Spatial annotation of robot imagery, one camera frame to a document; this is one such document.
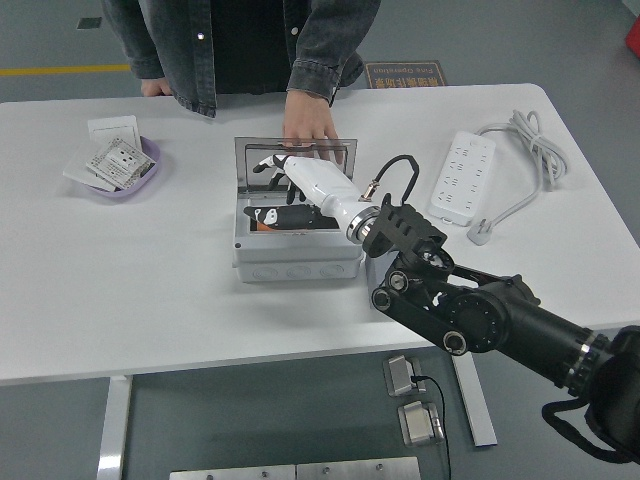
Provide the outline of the person's left hand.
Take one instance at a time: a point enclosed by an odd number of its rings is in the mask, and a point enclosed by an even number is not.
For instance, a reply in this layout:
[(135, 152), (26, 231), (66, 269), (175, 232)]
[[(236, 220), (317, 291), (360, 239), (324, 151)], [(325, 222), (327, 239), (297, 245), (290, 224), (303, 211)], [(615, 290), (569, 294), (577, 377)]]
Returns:
[(309, 141), (339, 142), (329, 102), (322, 96), (302, 90), (286, 94), (282, 138), (288, 145), (301, 146)]

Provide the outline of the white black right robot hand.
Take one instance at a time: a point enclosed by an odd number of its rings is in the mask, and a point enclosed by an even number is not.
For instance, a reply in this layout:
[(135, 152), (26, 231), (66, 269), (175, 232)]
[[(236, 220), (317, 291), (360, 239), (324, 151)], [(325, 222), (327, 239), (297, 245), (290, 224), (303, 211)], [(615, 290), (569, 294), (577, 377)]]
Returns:
[(287, 203), (282, 206), (247, 206), (243, 213), (274, 230), (330, 227), (336, 222), (346, 238), (360, 244), (379, 214), (379, 208), (360, 199), (355, 185), (333, 163), (309, 157), (272, 155), (260, 161), (256, 173), (274, 167), (275, 186), (287, 177)]

